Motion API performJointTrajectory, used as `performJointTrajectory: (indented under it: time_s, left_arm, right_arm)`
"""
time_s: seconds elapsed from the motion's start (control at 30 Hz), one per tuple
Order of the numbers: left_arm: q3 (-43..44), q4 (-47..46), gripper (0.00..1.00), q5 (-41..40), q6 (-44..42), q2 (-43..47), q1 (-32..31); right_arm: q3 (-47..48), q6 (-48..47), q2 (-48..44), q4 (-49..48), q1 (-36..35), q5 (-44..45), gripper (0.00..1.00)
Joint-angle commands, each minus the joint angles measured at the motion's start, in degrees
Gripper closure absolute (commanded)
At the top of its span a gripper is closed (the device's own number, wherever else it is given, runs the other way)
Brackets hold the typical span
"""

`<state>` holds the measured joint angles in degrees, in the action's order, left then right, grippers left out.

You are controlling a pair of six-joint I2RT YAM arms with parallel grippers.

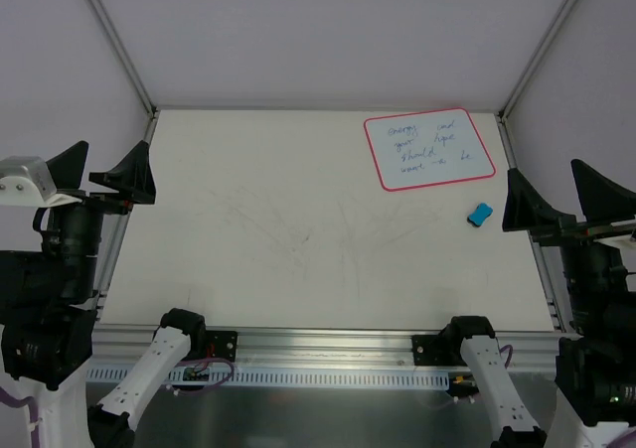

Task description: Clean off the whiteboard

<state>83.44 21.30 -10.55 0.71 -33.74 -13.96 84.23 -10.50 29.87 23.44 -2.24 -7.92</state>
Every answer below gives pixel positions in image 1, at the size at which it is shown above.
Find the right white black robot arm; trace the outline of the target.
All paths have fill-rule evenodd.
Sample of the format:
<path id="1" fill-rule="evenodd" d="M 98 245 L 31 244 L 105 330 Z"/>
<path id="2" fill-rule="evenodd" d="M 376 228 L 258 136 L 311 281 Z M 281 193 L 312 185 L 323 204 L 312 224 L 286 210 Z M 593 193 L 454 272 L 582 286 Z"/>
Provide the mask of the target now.
<path id="1" fill-rule="evenodd" d="M 466 365 L 485 403 L 494 447 L 635 444 L 635 293 L 616 242 L 635 238 L 635 194 L 580 159 L 570 163 L 584 216 L 553 208 L 518 169 L 508 172 L 504 232 L 559 250 L 571 326 L 556 355 L 556 411 L 544 430 L 514 386 L 483 316 L 455 316 L 440 332 L 446 357 Z"/>

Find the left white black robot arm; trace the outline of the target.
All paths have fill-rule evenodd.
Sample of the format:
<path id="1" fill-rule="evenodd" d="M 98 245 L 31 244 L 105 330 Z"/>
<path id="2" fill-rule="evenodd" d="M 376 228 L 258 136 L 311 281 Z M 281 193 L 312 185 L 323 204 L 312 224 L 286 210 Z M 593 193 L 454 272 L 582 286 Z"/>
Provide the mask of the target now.
<path id="1" fill-rule="evenodd" d="M 137 143 L 111 170 L 86 174 L 88 145 L 56 157 L 12 156 L 1 163 L 1 202 L 35 209 L 37 251 L 1 254 L 1 372 L 13 390 L 2 403 L 21 410 L 33 447 L 130 447 L 148 403 L 181 361 L 207 347 L 201 315 L 173 309 L 123 381 L 96 405 L 86 402 L 86 379 L 97 319 L 88 301 L 103 220 L 151 205 L 156 188 L 149 146 Z M 88 178 L 99 185 L 81 188 Z"/>

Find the pink framed whiteboard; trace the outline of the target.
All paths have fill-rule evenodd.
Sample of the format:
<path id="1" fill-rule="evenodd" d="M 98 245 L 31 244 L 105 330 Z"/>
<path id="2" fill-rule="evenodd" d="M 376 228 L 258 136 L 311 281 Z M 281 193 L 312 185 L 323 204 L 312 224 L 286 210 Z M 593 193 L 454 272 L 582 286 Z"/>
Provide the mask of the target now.
<path id="1" fill-rule="evenodd" d="M 497 170 L 463 108 L 372 117 L 364 130 L 388 192 L 492 178 Z"/>

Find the blue whiteboard eraser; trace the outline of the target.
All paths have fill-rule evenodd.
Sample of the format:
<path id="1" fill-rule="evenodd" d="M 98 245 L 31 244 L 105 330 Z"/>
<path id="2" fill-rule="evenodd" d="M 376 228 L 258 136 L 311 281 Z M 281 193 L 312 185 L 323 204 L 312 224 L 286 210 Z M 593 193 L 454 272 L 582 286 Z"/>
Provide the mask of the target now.
<path id="1" fill-rule="evenodd" d="M 480 203 L 467 217 L 467 221 L 474 227 L 481 227 L 493 214 L 493 208 L 486 203 Z"/>

